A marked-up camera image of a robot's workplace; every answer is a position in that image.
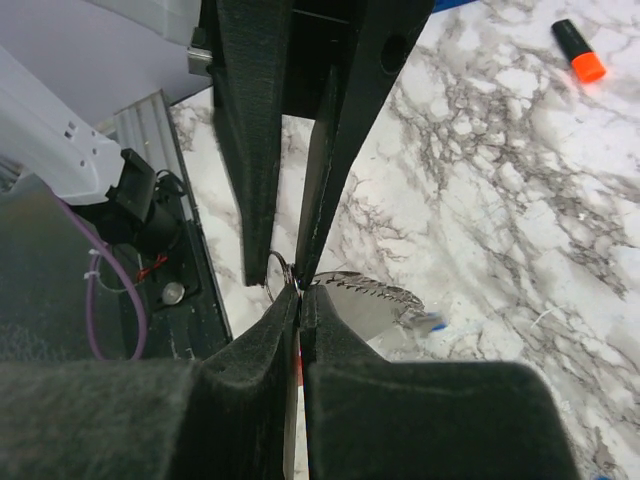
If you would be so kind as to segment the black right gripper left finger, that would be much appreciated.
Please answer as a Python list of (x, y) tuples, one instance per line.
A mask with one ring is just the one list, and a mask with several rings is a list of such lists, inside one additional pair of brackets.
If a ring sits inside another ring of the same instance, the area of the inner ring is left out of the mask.
[(290, 479), (299, 297), (207, 360), (5, 362), (5, 479)]

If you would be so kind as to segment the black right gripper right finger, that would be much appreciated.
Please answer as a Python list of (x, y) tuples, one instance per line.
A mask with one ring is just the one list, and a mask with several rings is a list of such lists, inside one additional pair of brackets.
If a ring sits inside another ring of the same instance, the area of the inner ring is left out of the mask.
[(551, 393), (513, 362), (390, 362), (338, 316), (327, 290), (300, 311), (314, 479), (575, 479)]

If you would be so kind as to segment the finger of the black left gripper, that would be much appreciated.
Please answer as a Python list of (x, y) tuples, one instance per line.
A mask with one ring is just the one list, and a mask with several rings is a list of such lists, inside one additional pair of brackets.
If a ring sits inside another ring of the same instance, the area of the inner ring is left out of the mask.
[(205, 16), (213, 126), (241, 217), (248, 286), (264, 283), (267, 274), (292, 7), (290, 1), (211, 1)]
[(433, 10), (431, 1), (357, 1), (330, 63), (312, 129), (295, 277), (311, 283), (349, 171)]

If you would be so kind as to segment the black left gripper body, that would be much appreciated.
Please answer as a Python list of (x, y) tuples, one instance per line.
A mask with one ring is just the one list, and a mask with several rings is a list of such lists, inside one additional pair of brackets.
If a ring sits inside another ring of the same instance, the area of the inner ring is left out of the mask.
[(282, 113), (315, 119), (330, 67), (348, 74), (367, 1), (295, 1), (284, 74)]

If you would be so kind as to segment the silver keyring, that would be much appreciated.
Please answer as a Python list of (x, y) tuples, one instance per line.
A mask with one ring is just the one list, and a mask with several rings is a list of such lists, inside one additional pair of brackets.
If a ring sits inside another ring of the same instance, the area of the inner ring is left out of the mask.
[[(301, 297), (302, 290), (300, 288), (299, 281), (295, 276), (294, 265), (291, 263), (288, 263), (284, 258), (284, 256), (275, 250), (269, 251), (267, 259), (270, 260), (271, 258), (274, 258), (276, 260), (276, 263), (279, 266), (279, 269), (281, 271), (281, 273), (279, 274), (279, 277), (282, 279), (283, 286), (284, 287), (292, 286), (294, 288), (295, 293), (298, 295), (298, 297)], [(267, 275), (265, 277), (263, 288), (266, 291), (266, 294), (269, 300), (272, 303), (274, 303), (276, 300), (276, 295), (274, 294), (274, 291), (270, 286), (270, 278), (271, 278), (271, 270), (267, 269)]]

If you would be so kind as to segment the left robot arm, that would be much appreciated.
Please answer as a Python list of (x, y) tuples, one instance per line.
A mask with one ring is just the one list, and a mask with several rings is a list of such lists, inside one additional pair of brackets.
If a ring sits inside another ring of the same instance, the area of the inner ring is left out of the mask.
[[(347, 176), (433, 10), (430, 1), (124, 1), (152, 30), (171, 20), (204, 56), (213, 125), (242, 221), (247, 285), (266, 280), (282, 119), (309, 118), (294, 275), (311, 284)], [(35, 173), (113, 244), (154, 255), (178, 223), (152, 198), (149, 155), (86, 124), (12, 55), (1, 56), (1, 155)]]

